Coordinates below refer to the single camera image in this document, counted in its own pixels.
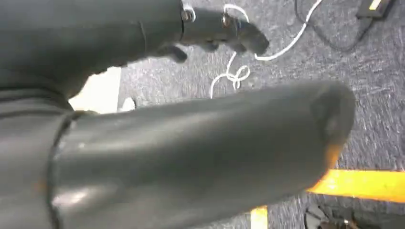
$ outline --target black device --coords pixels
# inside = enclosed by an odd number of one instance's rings
[[[364,17],[382,19],[388,12],[392,2],[394,2],[394,0],[363,0],[356,17],[358,19]]]

